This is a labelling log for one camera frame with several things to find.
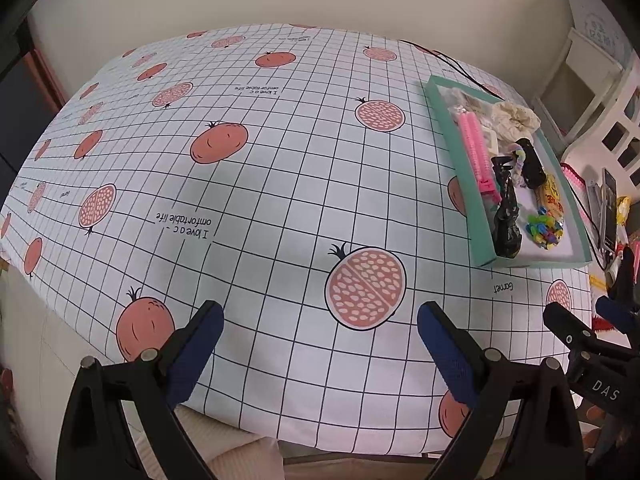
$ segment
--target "bed sheet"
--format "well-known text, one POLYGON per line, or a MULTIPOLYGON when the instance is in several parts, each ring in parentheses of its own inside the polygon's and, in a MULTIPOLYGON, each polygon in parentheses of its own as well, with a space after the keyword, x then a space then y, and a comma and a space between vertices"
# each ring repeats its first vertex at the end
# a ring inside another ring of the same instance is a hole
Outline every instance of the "bed sheet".
POLYGON ((562 301, 586 323, 591 311, 585 269, 470 264, 423 91, 433 74, 468 84, 410 44, 308 25, 129 50, 44 132, 2 208, 0 244, 113 362, 161 346, 204 300, 222 304, 223 335, 187 402, 200 412, 326 450, 444 449, 464 407, 418 336, 423 302, 483 348, 563 367, 542 306, 562 301))

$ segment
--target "pink item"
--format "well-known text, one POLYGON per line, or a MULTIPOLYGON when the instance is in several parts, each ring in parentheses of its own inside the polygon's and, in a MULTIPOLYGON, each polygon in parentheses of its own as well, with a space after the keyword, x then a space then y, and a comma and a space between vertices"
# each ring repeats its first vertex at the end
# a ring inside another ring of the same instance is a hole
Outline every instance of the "pink item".
POLYGON ((458 126, 480 193, 488 194, 495 203, 500 203, 500 193, 495 185, 494 172, 491 169, 489 155, 484 146, 480 121, 475 113, 464 112, 458 116, 458 126))
POLYGON ((629 247, 634 252, 634 283, 638 279, 638 267, 640 267, 640 240, 630 242, 629 247))

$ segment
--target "pomegranate print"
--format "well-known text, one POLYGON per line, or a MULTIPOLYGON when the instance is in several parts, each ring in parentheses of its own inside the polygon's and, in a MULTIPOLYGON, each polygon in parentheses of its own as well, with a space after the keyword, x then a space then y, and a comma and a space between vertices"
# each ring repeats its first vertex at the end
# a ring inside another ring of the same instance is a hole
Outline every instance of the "pomegranate print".
POLYGON ((44 190, 46 189, 46 187, 47 187, 46 182, 41 182, 36 186, 35 191, 31 195, 31 198, 29 199, 29 205, 27 206, 27 213, 31 213, 32 211, 34 211, 34 209, 36 209, 38 202, 44 195, 44 190))
POLYGON ((102 130, 95 130, 94 132, 87 135, 82 140, 82 142, 78 144, 78 147, 76 148, 76 151, 74 153, 74 158, 83 158, 84 156, 86 156, 86 154, 89 153, 96 144, 98 144, 101 137, 102 130))
POLYGON ((82 229, 89 229, 87 234, 93 232, 93 227, 102 220, 111 209, 116 199, 116 187, 113 184, 105 184, 89 195, 78 212, 78 224, 82 229))
POLYGON ((198 164, 212 164, 233 155, 244 146, 249 132, 237 123, 208 124, 191 143, 191 158, 198 164))
POLYGON ((376 61, 393 61, 398 58, 393 50, 387 50, 379 46, 368 46, 364 49, 364 55, 376 61))
POLYGON ((359 99, 356 119, 377 132, 392 132, 404 124, 404 112, 389 101, 359 99))
POLYGON ((44 154, 44 152, 47 151, 47 148, 49 147, 50 144, 51 144, 51 139, 45 140, 42 143, 42 146, 40 147, 40 149, 36 153, 36 156, 33 158, 33 160, 38 160, 44 154))
POLYGON ((89 106, 89 109, 82 114, 80 120, 78 121, 78 125, 86 124, 95 114, 97 114, 100 109, 104 106, 104 103, 100 101, 93 106, 89 106))
POLYGON ((267 52, 264 56, 260 56, 255 63, 260 68, 277 68, 289 63, 293 63, 296 56, 290 52, 267 52))
POLYGON ((125 361, 133 361, 147 348, 162 348, 174 333, 174 318, 156 298, 139 298, 142 288, 127 293, 131 303, 122 311, 116 325, 118 348, 125 361))
POLYGON ((557 301, 571 312, 571 291, 564 280, 555 280, 546 292, 546 303, 557 301))
POLYGON ((424 48, 423 46, 414 45, 414 47, 417 48, 423 54, 430 54, 430 52, 426 48, 424 48))
POLYGON ((449 199, 454 207, 462 216, 466 216, 465 200, 462 196, 462 190, 460 189, 460 181, 456 176, 449 180, 447 191, 449 192, 449 199))
POLYGON ((27 252, 24 253, 24 273, 29 277, 36 268, 40 256, 42 256, 42 238, 38 237, 29 244, 27 252))
POLYGON ((193 83, 178 83, 171 88, 158 92, 156 97, 154 97, 154 100, 151 101, 151 104, 153 106, 163 106, 168 108, 171 103, 187 95, 192 88, 193 83))
POLYGON ((157 52, 152 52, 151 54, 145 54, 139 60, 137 60, 133 65, 131 65, 131 67, 132 68, 138 68, 140 65, 144 65, 147 61, 149 61, 156 54, 157 54, 157 52))
POLYGON ((162 72, 166 68, 166 63, 159 63, 157 65, 153 65, 151 68, 147 68, 142 74, 138 76, 138 81, 144 81, 145 79, 150 79, 155 76, 157 73, 162 72))
POLYGON ((2 228, 0 228, 0 238, 4 238, 7 229, 9 228, 9 224, 11 223, 11 213, 7 213, 4 217, 4 222, 2 222, 2 228))
POLYGON ((497 96, 501 97, 502 99, 504 99, 504 94, 502 92, 500 92, 495 86, 493 85, 484 85, 484 87, 487 90, 490 90, 491 92, 493 92, 494 94, 496 94, 497 96))
POLYGON ((440 427, 442 430, 453 438, 455 434, 465 421, 466 415, 469 413, 469 408, 462 402, 457 402, 453 398, 451 392, 447 390, 440 400, 440 407, 438 408, 438 420, 440 421, 440 427))
POLYGON ((230 38, 222 38, 221 40, 216 40, 211 43, 211 46, 213 48, 226 48, 229 45, 241 43, 241 41, 244 41, 245 39, 246 38, 244 36, 231 36, 230 38))
POLYGON ((89 88, 87 88, 84 92, 80 94, 79 99, 84 99, 85 97, 87 97, 91 92, 93 92, 96 88, 98 88, 99 84, 100 83, 94 83, 91 86, 89 86, 89 88))
POLYGON ((399 258, 377 247, 344 253, 334 245, 329 254, 340 261, 326 280, 324 299, 338 322, 353 330, 370 330, 385 322, 398 308, 406 288, 399 258))

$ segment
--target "blue gripper pad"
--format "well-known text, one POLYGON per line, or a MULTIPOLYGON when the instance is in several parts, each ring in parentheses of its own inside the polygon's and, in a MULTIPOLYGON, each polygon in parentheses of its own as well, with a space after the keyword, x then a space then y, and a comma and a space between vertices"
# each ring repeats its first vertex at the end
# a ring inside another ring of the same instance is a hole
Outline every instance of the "blue gripper pad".
POLYGON ((220 339, 224 324, 222 307, 215 303, 168 369, 166 402, 172 409, 191 396, 209 356, 220 339))
POLYGON ((636 316, 623 304, 610 300, 607 296, 596 300, 596 312, 623 334, 633 332, 636 328, 636 316))
POLYGON ((474 388, 471 365, 450 338, 447 329, 434 315, 430 303, 432 302, 424 303, 418 311, 418 334, 433 357, 453 398, 472 409, 478 400, 478 393, 474 388))

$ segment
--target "whole pomegranate print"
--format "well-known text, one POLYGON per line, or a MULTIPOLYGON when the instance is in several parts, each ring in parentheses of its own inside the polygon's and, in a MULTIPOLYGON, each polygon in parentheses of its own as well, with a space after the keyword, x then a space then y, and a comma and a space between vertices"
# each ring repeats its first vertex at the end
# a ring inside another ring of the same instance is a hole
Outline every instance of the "whole pomegranate print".
POLYGON ((27 247, 24 253, 24 273, 31 277, 42 255, 42 238, 37 237, 27 247))
POLYGON ((80 94, 80 97, 78 99, 84 99, 85 97, 87 97, 91 92, 93 92, 96 88, 98 88, 99 84, 100 83, 94 83, 91 86, 89 86, 89 88, 87 88, 84 92, 80 94))
POLYGON ((2 228, 0 228, 0 238, 4 238, 7 229, 9 228, 9 224, 11 223, 11 213, 7 213, 4 217, 4 222, 2 222, 2 228))
POLYGON ((440 407, 438 409, 438 420, 440 421, 440 427, 443 431, 453 438, 455 434, 465 421, 465 417, 469 413, 469 408, 462 402, 457 402, 453 398, 451 392, 447 390, 440 400, 440 407))
POLYGON ((267 52, 264 56, 260 56, 255 63, 260 68, 277 68, 296 60, 295 54, 290 52, 267 52))
POLYGON ((198 164, 212 164, 233 155, 244 146, 249 132, 237 123, 208 124, 191 143, 191 158, 198 164))
POLYGON ((82 142, 78 144, 78 147, 74 152, 74 158, 83 158, 86 156, 86 154, 89 153, 96 144, 98 144, 100 138, 102 138, 102 130, 95 130, 87 135, 82 142))
POLYGON ((42 146, 40 147, 40 149, 36 153, 36 156, 33 158, 33 160, 38 160, 42 155, 44 155, 44 152, 47 151, 47 148, 49 147, 50 144, 51 144, 51 139, 45 140, 42 143, 42 146))
POLYGON ((462 190, 460 189, 460 181, 456 176, 449 180, 449 184, 447 184, 447 191, 449 192, 449 199, 454 207, 462 216, 466 216, 465 199, 462 196, 462 190))
POLYGON ((116 325, 118 348, 125 361, 133 361, 147 348, 162 348, 174 333, 174 318, 156 298, 138 297, 142 288, 127 293, 131 303, 122 311, 116 325))
POLYGON ((166 68, 166 63, 159 63, 157 65, 153 65, 151 68, 147 68, 142 74, 138 76, 138 81, 144 81, 145 79, 150 79, 155 76, 157 73, 162 72, 166 68))

